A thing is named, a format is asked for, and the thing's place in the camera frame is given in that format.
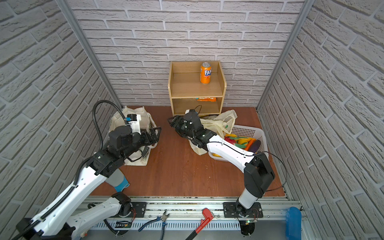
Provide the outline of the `cream plastic grocery bag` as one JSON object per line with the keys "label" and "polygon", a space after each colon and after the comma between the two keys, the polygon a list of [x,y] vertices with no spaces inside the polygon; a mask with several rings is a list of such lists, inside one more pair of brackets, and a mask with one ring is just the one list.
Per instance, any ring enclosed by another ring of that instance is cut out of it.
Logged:
{"label": "cream plastic grocery bag", "polygon": [[237,119],[235,110],[226,111],[220,115],[212,115],[200,118],[201,124],[204,128],[209,129],[224,138],[226,134],[232,133],[232,128]]}

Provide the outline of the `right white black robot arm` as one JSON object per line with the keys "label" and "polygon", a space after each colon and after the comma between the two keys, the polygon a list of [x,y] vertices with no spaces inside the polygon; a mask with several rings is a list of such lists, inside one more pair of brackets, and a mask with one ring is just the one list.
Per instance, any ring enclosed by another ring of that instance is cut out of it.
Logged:
{"label": "right white black robot arm", "polygon": [[185,115],[168,118],[172,128],[182,137],[200,149],[218,154],[232,163],[244,174],[244,185],[235,204],[235,214],[248,217],[252,214],[254,203],[262,198],[275,179],[268,156],[265,153],[252,153],[242,150],[205,128],[198,113],[191,109]]}

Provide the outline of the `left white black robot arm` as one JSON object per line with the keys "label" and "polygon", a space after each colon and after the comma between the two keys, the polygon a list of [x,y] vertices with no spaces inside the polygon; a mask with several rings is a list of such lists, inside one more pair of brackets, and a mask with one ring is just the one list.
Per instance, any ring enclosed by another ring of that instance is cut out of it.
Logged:
{"label": "left white black robot arm", "polygon": [[110,132],[109,145],[80,163],[74,181],[48,207],[33,218],[22,219],[16,225],[19,233],[14,239],[73,240],[109,217],[134,214],[131,199],[122,192],[76,216],[73,213],[131,154],[143,146],[158,143],[161,131],[155,127],[148,132],[134,133],[126,125]]}

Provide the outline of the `orange Fox's candy bag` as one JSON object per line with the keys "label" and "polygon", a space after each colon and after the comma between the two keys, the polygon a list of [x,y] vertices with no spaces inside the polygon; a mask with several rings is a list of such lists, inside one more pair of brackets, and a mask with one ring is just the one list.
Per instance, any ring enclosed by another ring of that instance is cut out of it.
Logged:
{"label": "orange Fox's candy bag", "polygon": [[196,98],[199,102],[216,102],[217,98]]}

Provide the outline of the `wooden shelf unit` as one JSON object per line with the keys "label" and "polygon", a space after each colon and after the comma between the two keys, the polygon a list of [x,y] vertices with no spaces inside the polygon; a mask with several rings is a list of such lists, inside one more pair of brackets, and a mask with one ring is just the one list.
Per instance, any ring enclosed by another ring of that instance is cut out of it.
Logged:
{"label": "wooden shelf unit", "polygon": [[[200,116],[222,112],[227,82],[219,61],[212,66],[209,84],[200,82],[202,62],[171,62],[168,90],[173,115],[184,115],[186,110],[201,105]],[[196,98],[217,98],[216,102],[199,102]]]}

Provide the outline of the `pink dragon fruit toy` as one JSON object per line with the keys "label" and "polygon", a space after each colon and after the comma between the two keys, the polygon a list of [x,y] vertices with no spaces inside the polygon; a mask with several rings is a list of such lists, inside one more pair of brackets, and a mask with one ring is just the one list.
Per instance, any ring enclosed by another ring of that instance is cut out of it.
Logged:
{"label": "pink dragon fruit toy", "polygon": [[225,137],[225,141],[227,141],[228,143],[230,143],[232,145],[235,145],[237,143],[237,140],[235,137]]}

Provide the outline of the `grey blue work glove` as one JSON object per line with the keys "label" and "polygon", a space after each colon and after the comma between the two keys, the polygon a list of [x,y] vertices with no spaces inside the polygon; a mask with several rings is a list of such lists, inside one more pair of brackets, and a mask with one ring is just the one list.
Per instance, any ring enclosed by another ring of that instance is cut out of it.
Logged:
{"label": "grey blue work glove", "polygon": [[130,183],[120,169],[117,169],[110,175],[110,177],[106,179],[106,183],[114,187],[117,192],[122,192],[130,186]]}

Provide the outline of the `orange Fanta can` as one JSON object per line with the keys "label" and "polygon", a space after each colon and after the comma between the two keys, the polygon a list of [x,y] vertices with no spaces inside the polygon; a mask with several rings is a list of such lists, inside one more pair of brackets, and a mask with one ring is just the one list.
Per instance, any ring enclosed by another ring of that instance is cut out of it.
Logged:
{"label": "orange Fanta can", "polygon": [[209,84],[211,81],[212,66],[208,62],[201,65],[200,82],[202,84]]}

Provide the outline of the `orange carrot toy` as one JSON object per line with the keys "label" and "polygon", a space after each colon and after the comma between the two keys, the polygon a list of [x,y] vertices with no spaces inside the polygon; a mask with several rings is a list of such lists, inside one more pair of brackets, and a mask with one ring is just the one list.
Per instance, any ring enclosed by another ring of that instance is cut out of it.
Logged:
{"label": "orange carrot toy", "polygon": [[245,151],[248,151],[255,141],[256,141],[255,139],[251,139],[251,140],[247,143],[246,148],[245,148],[244,150],[245,150]]}

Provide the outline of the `purple eggplant toy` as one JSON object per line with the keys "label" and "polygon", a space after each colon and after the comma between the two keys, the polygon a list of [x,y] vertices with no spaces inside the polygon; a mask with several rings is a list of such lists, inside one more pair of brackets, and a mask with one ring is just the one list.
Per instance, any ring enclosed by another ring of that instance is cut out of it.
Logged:
{"label": "purple eggplant toy", "polygon": [[252,153],[257,153],[258,150],[260,149],[261,147],[261,141],[260,140],[256,140],[252,143],[252,145],[250,146],[250,148],[248,149],[249,152],[252,152]]}

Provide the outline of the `white plastic basket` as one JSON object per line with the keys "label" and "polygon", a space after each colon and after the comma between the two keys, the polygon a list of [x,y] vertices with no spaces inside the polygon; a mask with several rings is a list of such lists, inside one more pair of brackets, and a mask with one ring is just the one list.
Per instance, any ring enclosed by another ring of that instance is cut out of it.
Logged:
{"label": "white plastic basket", "polygon": [[[219,158],[229,162],[240,170],[243,170],[248,164],[259,166],[263,162],[269,162],[268,147],[263,130],[235,125],[232,133],[226,134],[225,137],[235,137],[237,143],[232,145],[225,141],[225,138],[216,135],[211,137],[206,144],[208,152],[214,155],[215,159]],[[251,139],[260,140],[262,143],[257,153],[244,150]]]}

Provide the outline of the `red black clamp tool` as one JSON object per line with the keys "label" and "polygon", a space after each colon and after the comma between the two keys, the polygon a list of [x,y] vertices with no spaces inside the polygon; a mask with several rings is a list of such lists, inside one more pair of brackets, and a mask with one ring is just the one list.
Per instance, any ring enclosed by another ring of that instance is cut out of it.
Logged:
{"label": "red black clamp tool", "polygon": [[204,219],[201,220],[200,225],[186,238],[186,240],[193,240],[198,233],[200,233],[214,219],[214,215],[207,208],[203,209],[202,214]]}

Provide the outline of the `blue plastic container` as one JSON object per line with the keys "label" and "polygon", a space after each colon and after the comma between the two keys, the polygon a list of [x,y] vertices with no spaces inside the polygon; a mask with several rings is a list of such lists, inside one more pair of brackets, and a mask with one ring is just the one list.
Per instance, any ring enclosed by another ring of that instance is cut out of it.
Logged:
{"label": "blue plastic container", "polygon": [[286,216],[286,239],[302,239],[302,213],[296,207],[290,207]]}

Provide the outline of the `aluminium mounting rail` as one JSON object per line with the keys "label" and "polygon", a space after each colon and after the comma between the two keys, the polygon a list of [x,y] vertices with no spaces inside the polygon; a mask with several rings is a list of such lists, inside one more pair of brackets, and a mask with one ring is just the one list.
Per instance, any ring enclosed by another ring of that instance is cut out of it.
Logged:
{"label": "aluminium mounting rail", "polygon": [[192,197],[133,197],[135,213],[127,217],[115,215],[107,219],[115,231],[137,231],[144,223],[169,215],[166,220],[167,231],[196,229],[203,221],[203,210],[213,214],[213,220],[204,228],[207,231],[237,231],[243,222],[285,221],[289,208],[301,208],[299,201],[284,197],[267,197],[257,200],[247,217],[235,213],[234,198],[192,198]]}

